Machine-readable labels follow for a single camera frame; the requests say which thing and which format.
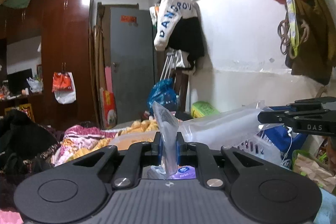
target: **wire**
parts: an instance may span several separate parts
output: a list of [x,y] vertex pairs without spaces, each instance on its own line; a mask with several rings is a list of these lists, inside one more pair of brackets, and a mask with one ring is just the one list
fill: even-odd
[[282,165],[282,164],[283,164],[283,162],[285,161],[285,158],[287,158],[287,156],[288,156],[288,153],[289,153],[289,150],[290,150],[290,149],[291,149],[291,147],[292,147],[292,143],[293,143],[293,137],[292,137],[292,134],[290,134],[290,131],[292,131],[292,129],[291,129],[291,128],[288,130],[288,136],[289,136],[289,137],[291,137],[291,144],[289,145],[289,148],[288,148],[288,150],[287,150],[286,154],[284,155],[284,157],[283,157],[283,159],[282,159],[281,165]]

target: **pink cloth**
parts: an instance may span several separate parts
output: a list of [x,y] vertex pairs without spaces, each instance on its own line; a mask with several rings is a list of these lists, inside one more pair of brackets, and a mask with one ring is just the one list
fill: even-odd
[[55,166],[61,165],[79,149],[87,148],[91,150],[99,140],[103,138],[114,139],[116,134],[117,131],[106,132],[96,127],[84,128],[80,125],[70,127],[65,131],[62,145],[56,152],[52,162]]
[[0,209],[0,224],[22,224],[23,220],[19,213],[3,211]]

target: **red paper sign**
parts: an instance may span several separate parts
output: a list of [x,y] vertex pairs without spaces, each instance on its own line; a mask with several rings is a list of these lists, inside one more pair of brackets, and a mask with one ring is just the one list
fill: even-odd
[[120,21],[121,21],[121,22],[137,23],[137,17],[132,17],[132,16],[121,16]]

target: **metal screw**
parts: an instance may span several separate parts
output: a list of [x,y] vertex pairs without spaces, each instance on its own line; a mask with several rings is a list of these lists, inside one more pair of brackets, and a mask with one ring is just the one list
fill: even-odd
[[114,181],[114,185],[117,187],[128,186],[131,184],[131,181],[128,178],[119,178]]
[[223,181],[220,179],[209,179],[207,181],[207,185],[209,187],[220,187],[223,185]]

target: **white plastic bag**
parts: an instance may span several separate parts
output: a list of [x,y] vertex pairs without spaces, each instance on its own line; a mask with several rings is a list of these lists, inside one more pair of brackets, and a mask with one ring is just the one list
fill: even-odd
[[176,174],[178,165],[176,158],[176,135],[179,128],[178,120],[165,107],[153,103],[155,120],[159,126],[163,140],[163,162],[166,171],[165,178]]
[[72,77],[72,73],[68,72],[70,78],[71,78],[71,85],[73,91],[55,91],[55,98],[57,102],[59,102],[62,105],[71,104],[74,101],[76,101],[76,88],[75,88],[75,82]]
[[185,142],[199,142],[210,149],[220,150],[223,145],[237,146],[256,135],[260,130],[277,126],[262,125],[258,114],[269,110],[264,101],[217,115],[181,122],[178,131]]
[[32,93],[43,91],[43,82],[39,82],[38,80],[34,80],[31,77],[29,77],[27,79],[27,82],[30,86],[30,90],[31,90]]

